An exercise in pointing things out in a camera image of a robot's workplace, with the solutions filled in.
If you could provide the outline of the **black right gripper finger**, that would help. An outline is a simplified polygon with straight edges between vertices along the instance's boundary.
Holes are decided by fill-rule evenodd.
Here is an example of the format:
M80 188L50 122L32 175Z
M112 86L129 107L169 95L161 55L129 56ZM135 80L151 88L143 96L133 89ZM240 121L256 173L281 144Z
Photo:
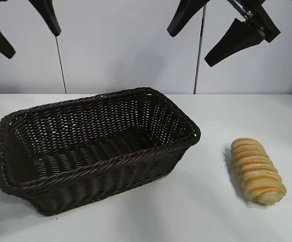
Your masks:
M201 0L181 0L167 27L169 35L178 35L189 20L203 7Z

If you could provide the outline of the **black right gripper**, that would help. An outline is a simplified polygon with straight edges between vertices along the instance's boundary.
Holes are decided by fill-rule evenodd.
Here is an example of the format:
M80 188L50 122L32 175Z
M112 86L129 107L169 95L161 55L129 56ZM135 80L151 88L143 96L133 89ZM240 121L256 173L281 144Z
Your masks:
M220 41L207 53L205 61L210 67L246 48L259 45L262 37L272 42L280 30L271 20L261 0L228 0L245 22L235 18Z

